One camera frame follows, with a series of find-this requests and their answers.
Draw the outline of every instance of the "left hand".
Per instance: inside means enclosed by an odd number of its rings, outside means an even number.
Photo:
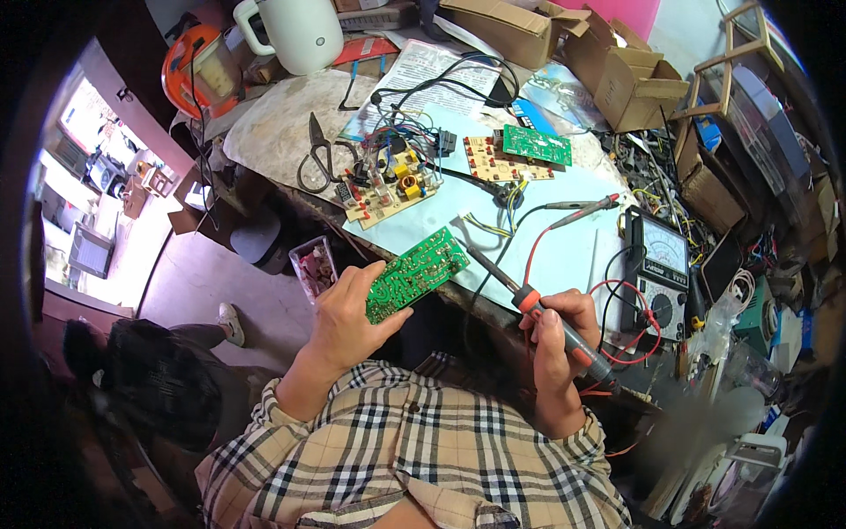
[[[406,307],[378,325],[371,325],[365,303],[373,281],[384,269],[384,261],[363,269],[347,267],[338,281],[317,298],[311,339],[302,349],[318,361],[317,365],[340,376],[382,347],[414,312]]]

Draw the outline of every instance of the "table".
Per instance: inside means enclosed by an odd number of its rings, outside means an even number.
[[[514,66],[514,69],[521,80],[528,79],[532,74],[518,66]],[[343,98],[348,84],[349,74],[337,70],[323,70],[306,77],[283,80],[255,103],[258,109],[256,112],[245,114],[234,125],[224,144],[224,151],[236,162],[271,180],[293,201],[308,208],[317,218],[354,245],[364,247],[380,258],[390,261],[395,257],[392,252],[342,230],[341,227],[347,220],[343,209],[320,196],[300,190],[296,184],[297,167],[310,149],[307,126],[310,112],[314,112],[318,117],[323,133],[328,139],[337,137],[351,115],[338,111],[338,103]],[[366,71],[363,73],[360,69],[347,104],[356,105],[363,102],[375,84],[376,79],[368,77]],[[564,134],[578,131],[574,125],[552,114],[549,114],[548,118]],[[483,109],[477,120],[492,128],[502,128],[505,123],[516,124],[516,120],[503,109],[489,107]],[[594,135],[572,135],[569,139],[573,147],[574,165],[590,168],[597,178],[628,190],[619,171]],[[332,158],[334,167],[349,167],[352,164],[352,158],[344,148],[334,149]],[[328,199],[331,197],[331,191],[322,195]],[[630,204],[636,203],[630,193],[622,200]],[[518,315],[482,296],[470,307],[472,292],[453,282],[445,283],[437,292],[491,328],[496,337],[495,341],[502,346],[499,352],[505,361],[515,368],[524,365],[522,355],[508,353],[521,351],[524,346],[523,333],[516,328]],[[656,359],[646,369],[638,366],[627,370],[635,375],[626,377],[630,381],[627,385],[631,389],[646,393],[650,386],[655,385],[650,382],[652,374],[660,364]]]

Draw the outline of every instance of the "right hand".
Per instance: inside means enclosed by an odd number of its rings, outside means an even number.
[[[593,298],[570,289],[561,294],[544,296],[541,305],[546,310],[536,324],[525,315],[520,328],[532,328],[531,340],[537,343],[535,354],[535,386],[538,394],[561,394],[572,384],[585,366],[564,351],[565,339],[561,317],[585,342],[596,349],[600,332],[596,323]]]
[[[365,314],[371,285],[385,266],[384,261],[379,261],[363,269],[347,267],[343,271],[338,281],[317,298],[311,339],[301,352],[312,355],[318,365],[340,376],[366,360],[403,326],[414,312],[411,307],[378,325],[371,325]]]

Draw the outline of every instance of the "scissors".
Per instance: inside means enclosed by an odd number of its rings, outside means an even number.
[[[317,121],[317,116],[315,116],[315,113],[313,112],[311,113],[311,116],[309,116],[309,138],[311,140],[311,152],[305,155],[303,161],[299,163],[299,168],[297,168],[297,183],[299,184],[299,187],[303,188],[304,190],[310,193],[317,194],[323,192],[327,187],[329,187],[329,184],[332,182],[336,184],[343,182],[343,178],[335,176],[332,172],[332,142],[327,140],[326,136],[323,135],[323,129],[321,129],[320,123]],[[353,161],[359,161],[359,154],[351,143],[348,143],[347,141],[335,141],[335,145],[347,147],[349,151],[353,153]],[[318,155],[318,152],[321,148],[326,149],[325,164]],[[303,182],[303,166],[309,158],[315,161],[317,167],[320,169],[320,172],[323,175],[324,180],[326,180],[323,185],[316,188],[309,187],[305,185],[305,182]]]

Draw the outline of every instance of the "floor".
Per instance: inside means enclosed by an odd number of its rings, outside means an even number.
[[[94,230],[114,241],[108,275],[82,273],[78,290],[112,305],[137,308],[159,251],[171,230],[168,212],[182,209],[176,199],[147,196],[137,219],[121,214],[124,204],[102,195]]]
[[[297,278],[267,275],[202,234],[171,236],[138,317],[164,327],[214,323],[221,301],[238,308],[246,335],[243,349],[213,350],[231,366],[284,372],[310,337],[313,309]]]

